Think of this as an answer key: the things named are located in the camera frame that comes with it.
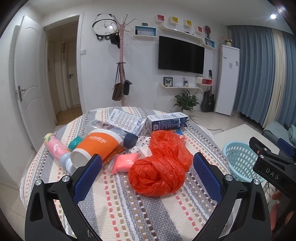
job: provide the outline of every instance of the door handle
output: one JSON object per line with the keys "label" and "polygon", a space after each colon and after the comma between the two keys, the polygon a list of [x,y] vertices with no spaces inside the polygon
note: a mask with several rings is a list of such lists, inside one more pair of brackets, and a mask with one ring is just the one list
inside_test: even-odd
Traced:
{"label": "door handle", "polygon": [[26,90],[21,90],[20,86],[18,86],[17,87],[17,92],[18,92],[18,96],[19,96],[20,101],[22,101],[22,91],[26,91]]}

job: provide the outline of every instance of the beige curtain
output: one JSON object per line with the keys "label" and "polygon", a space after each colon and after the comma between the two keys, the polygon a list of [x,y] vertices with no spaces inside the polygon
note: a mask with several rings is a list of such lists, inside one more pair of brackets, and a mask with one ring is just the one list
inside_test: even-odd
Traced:
{"label": "beige curtain", "polygon": [[270,122],[277,118],[281,101],[284,93],[284,85],[286,79],[286,52],[284,38],[281,31],[272,29],[274,34],[274,46],[275,46],[275,57],[276,67],[274,76],[274,87],[270,99],[269,108],[262,125],[265,128]]}

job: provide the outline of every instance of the blue curtain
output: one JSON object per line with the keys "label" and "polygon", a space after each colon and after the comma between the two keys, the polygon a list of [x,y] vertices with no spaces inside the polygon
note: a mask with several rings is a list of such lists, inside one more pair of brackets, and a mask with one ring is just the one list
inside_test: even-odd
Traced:
{"label": "blue curtain", "polygon": [[275,48],[271,28],[229,26],[240,49],[240,68],[234,110],[263,124],[273,89]]}
{"label": "blue curtain", "polygon": [[283,32],[286,49],[286,82],[277,121],[296,126],[296,38]]}

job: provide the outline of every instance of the guitar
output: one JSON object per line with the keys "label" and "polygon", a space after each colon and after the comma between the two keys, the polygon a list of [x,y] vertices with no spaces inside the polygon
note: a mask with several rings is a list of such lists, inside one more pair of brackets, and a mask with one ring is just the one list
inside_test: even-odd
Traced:
{"label": "guitar", "polygon": [[209,91],[204,92],[204,98],[200,105],[203,112],[213,112],[215,108],[214,94],[212,94],[212,87]]}

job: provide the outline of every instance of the coat rack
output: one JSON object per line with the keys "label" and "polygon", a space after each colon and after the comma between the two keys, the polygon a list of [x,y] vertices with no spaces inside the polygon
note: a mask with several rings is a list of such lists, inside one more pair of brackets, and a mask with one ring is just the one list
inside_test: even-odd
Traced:
{"label": "coat rack", "polygon": [[[134,20],[136,20],[137,18],[134,18],[132,21],[130,21],[129,23],[126,23],[126,19],[128,17],[128,14],[126,15],[126,18],[124,19],[124,17],[122,17],[122,21],[121,24],[119,24],[117,18],[112,15],[112,17],[114,18],[114,20],[117,22],[117,27],[119,29],[119,38],[120,38],[120,48],[119,48],[119,70],[120,70],[120,83],[122,86],[124,86],[124,82],[125,82],[125,73],[124,73],[124,68],[123,68],[123,36],[124,36],[124,31],[125,32],[130,32],[126,30],[126,26],[129,25],[131,22],[133,22]],[[122,97],[121,97],[121,106],[125,106],[125,97],[124,94],[122,92]]]}

